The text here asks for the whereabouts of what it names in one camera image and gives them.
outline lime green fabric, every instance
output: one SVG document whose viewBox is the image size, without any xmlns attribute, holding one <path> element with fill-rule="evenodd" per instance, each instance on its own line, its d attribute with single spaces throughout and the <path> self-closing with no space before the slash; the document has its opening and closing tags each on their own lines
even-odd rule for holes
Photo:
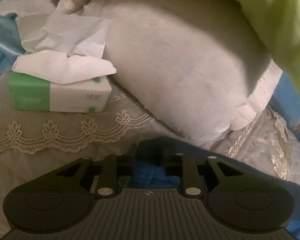
<svg viewBox="0 0 300 240">
<path fill-rule="evenodd" d="M 236 0 L 300 96 L 300 0 Z"/>
</svg>

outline green and white tissue box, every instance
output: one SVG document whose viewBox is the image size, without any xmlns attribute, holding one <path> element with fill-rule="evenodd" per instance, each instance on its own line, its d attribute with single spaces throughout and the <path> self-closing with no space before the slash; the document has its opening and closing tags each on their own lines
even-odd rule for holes
<svg viewBox="0 0 300 240">
<path fill-rule="evenodd" d="M 16 72 L 9 89 L 17 110 L 67 113 L 102 112 L 111 93 L 107 76 L 61 85 Z"/>
</svg>

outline white tissue paper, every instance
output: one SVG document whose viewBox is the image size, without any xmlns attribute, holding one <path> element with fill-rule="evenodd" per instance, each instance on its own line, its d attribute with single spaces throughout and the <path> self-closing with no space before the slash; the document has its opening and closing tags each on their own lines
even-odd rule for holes
<svg viewBox="0 0 300 240">
<path fill-rule="evenodd" d="M 12 71 L 45 79 L 57 84 L 70 84 L 95 77 L 115 74 L 117 69 L 108 60 L 90 56 L 71 56 L 44 50 L 18 57 Z"/>
<path fill-rule="evenodd" d="M 17 17 L 16 21 L 21 44 L 28 52 L 48 49 L 68 56 L 103 56 L 108 19 L 53 12 Z"/>
<path fill-rule="evenodd" d="M 18 17 L 21 44 L 32 54 L 18 57 L 12 70 L 57 84 L 115 74 L 103 60 L 109 20 L 51 14 Z"/>
</svg>

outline white lace pattern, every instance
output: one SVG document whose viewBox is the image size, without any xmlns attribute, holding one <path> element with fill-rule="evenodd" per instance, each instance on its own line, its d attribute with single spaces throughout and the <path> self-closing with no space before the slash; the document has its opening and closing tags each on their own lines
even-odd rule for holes
<svg viewBox="0 0 300 240">
<path fill-rule="evenodd" d="M 260 119 L 261 114 L 258 114 L 255 119 L 245 128 L 242 130 L 242 134 L 238 137 L 238 140 L 234 143 L 232 147 L 229 148 L 229 151 L 227 153 L 227 156 L 235 159 L 236 156 L 238 155 L 239 151 L 241 150 L 243 144 L 247 140 L 247 138 L 250 136 L 250 133 L 258 123 Z"/>
<path fill-rule="evenodd" d="M 286 122 L 285 120 L 274 110 L 270 109 L 272 115 L 276 119 L 275 127 L 279 131 L 280 137 L 279 140 L 271 140 L 271 144 L 275 146 L 277 156 L 272 154 L 271 161 L 274 165 L 274 170 L 277 173 L 280 179 L 287 179 L 287 175 L 290 171 L 291 166 L 291 145 L 288 142 L 286 134 Z"/>
<path fill-rule="evenodd" d="M 21 125 L 13 121 L 8 127 L 7 136 L 0 139 L 0 152 L 15 148 L 20 152 L 33 155 L 47 147 L 55 147 L 65 152 L 77 153 L 92 142 L 116 142 L 128 130 L 142 128 L 155 119 L 147 113 L 138 118 L 131 118 L 127 110 L 122 110 L 116 114 L 115 120 L 116 125 L 107 130 L 100 130 L 95 119 L 82 120 L 81 133 L 75 137 L 62 136 L 58 125 L 50 120 L 43 124 L 42 136 L 31 139 L 24 138 Z"/>
<path fill-rule="evenodd" d="M 115 101 L 119 101 L 125 98 L 129 98 L 129 96 L 127 94 L 120 94 L 118 96 L 114 96 L 110 99 L 110 103 L 115 102 Z"/>
</svg>

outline blue cloth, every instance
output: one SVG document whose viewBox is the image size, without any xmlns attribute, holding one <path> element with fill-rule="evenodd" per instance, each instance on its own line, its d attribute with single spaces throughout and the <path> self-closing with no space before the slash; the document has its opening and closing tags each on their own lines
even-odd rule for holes
<svg viewBox="0 0 300 240">
<path fill-rule="evenodd" d="M 282 74 L 269 105 L 286 120 L 288 127 L 300 121 L 300 98 L 286 73 Z M 300 131 L 293 133 L 300 141 Z"/>
<path fill-rule="evenodd" d="M 139 143 L 138 161 L 135 164 L 135 174 L 131 178 L 128 187 L 129 188 L 171 188 L 178 187 L 180 185 L 180 179 L 178 177 L 165 176 L 164 170 L 161 167 L 155 165 L 157 162 L 155 153 L 161 152 L 163 146 L 173 146 L 178 152 L 182 152 L 191 156 L 193 159 L 206 158 L 211 156 L 211 152 L 202 150 L 198 147 L 190 144 L 172 139 L 160 137 L 152 140 L 146 140 Z M 247 171 L 252 171 L 260 177 L 272 180 L 285 188 L 293 197 L 295 202 L 295 209 L 291 217 L 290 223 L 286 227 L 286 230 L 300 240 L 300 186 L 281 180 L 272 176 L 269 176 L 261 171 L 258 171 L 251 166 L 241 163 L 237 160 L 228 158 L 224 155 L 213 153 L 220 159 L 228 161 L 233 165 L 236 165 Z"/>
<path fill-rule="evenodd" d="M 16 23 L 17 15 L 0 15 L 0 74 L 9 71 L 17 57 L 24 54 Z"/>
</svg>

